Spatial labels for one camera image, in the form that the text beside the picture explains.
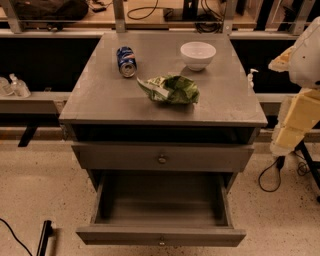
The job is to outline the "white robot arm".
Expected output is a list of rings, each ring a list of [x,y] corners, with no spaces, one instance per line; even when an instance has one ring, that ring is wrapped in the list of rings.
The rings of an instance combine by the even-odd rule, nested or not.
[[[286,156],[320,121],[320,17],[311,22],[293,46],[273,59],[268,68],[287,71],[290,81],[301,87],[298,94],[283,100],[272,135],[272,154]]]

